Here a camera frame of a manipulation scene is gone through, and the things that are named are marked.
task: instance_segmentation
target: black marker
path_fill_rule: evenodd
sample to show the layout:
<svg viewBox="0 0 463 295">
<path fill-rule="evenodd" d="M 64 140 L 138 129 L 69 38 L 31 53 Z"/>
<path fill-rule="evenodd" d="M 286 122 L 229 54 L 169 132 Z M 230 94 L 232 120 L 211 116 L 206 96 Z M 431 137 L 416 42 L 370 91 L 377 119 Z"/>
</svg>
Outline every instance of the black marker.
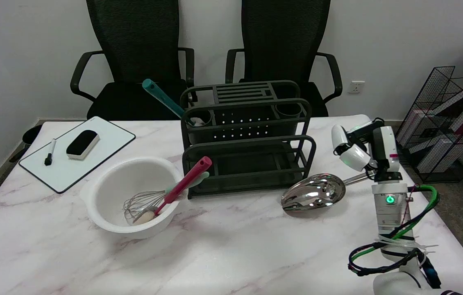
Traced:
<svg viewBox="0 0 463 295">
<path fill-rule="evenodd" d="M 55 151 L 55 144 L 57 143 L 56 139 L 52 139 L 50 143 L 50 152 L 48 153 L 48 156 L 44 160 L 44 165 L 50 166 L 51 163 L 53 162 L 53 152 Z"/>
</svg>

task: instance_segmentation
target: red handle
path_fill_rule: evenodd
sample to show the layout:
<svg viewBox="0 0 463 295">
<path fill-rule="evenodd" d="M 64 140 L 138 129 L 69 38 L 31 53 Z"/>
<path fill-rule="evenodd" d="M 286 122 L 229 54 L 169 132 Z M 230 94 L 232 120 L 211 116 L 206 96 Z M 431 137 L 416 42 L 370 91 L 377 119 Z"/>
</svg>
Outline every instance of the red handle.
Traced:
<svg viewBox="0 0 463 295">
<path fill-rule="evenodd" d="M 204 171 L 208 170 L 211 166 L 211 159 L 209 157 L 202 157 L 197 164 L 184 176 L 184 178 L 173 187 L 173 189 L 164 196 L 164 202 L 162 205 L 155 211 L 155 215 L 159 213 L 160 210 L 166 205 L 171 204 L 182 191 L 184 191 L 190 183 L 192 183 L 195 179 L 197 179 L 200 174 Z"/>
</svg>

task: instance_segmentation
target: whisk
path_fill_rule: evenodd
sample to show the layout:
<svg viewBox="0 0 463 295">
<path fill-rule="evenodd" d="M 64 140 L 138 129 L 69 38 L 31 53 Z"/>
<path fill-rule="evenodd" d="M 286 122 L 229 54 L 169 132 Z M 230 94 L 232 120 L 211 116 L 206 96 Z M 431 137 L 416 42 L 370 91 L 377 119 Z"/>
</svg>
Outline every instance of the whisk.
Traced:
<svg viewBox="0 0 463 295">
<path fill-rule="evenodd" d="M 188 188 L 199 185 L 199 183 L 201 183 L 208 176 L 209 172 L 203 172 L 192 183 L 190 183 Z M 177 184 L 178 183 L 175 183 L 163 191 L 140 192 L 135 194 L 135 196 L 127 199 L 124 202 L 123 210 L 124 216 L 128 223 L 133 224 L 133 222 L 142 215 L 145 209 L 148 209 L 149 211 L 155 211 L 164 200 L 164 196 L 166 196 L 166 194 L 169 193 Z"/>
</svg>

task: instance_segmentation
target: marble table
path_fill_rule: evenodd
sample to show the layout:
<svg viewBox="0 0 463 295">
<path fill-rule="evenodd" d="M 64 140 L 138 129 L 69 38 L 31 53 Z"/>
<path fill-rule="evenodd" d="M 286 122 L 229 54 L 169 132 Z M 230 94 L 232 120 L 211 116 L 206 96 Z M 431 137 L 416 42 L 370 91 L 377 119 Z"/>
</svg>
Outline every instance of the marble table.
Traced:
<svg viewBox="0 0 463 295">
<path fill-rule="evenodd" d="M 330 129 L 366 116 L 315 118 L 308 135 L 318 149 L 311 174 L 342 179 L 356 171 L 331 153 Z M 278 204 L 283 190 L 186 200 L 162 233 L 127 239 L 93 224 L 80 199 L 84 185 L 122 159 L 163 157 L 181 169 L 178 121 L 115 122 L 136 140 L 64 194 L 55 194 L 16 166 L 0 188 L 0 295 L 278 295 L 373 294 L 373 276 L 346 267 L 354 248 L 377 234 L 370 182 L 350 186 L 326 211 L 292 217 Z M 30 151 L 78 123 L 45 123 Z M 404 179 L 413 185 L 402 170 Z M 414 194 L 412 213 L 427 202 Z M 435 213 L 415 227 L 444 288 L 463 293 L 463 248 Z M 389 263 L 378 252 L 361 265 Z"/>
</svg>

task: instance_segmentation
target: metal scoop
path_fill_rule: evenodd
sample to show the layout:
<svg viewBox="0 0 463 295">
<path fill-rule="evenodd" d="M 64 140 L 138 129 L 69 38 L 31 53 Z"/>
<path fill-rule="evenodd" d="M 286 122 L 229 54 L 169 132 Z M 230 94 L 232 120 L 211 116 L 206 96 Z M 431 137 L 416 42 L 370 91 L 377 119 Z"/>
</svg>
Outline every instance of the metal scoop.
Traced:
<svg viewBox="0 0 463 295">
<path fill-rule="evenodd" d="M 303 179 L 290 187 L 281 199 L 284 211 L 309 211 L 329 207 L 344 197 L 346 186 L 368 179 L 365 173 L 346 180 L 339 177 L 321 173 Z"/>
</svg>

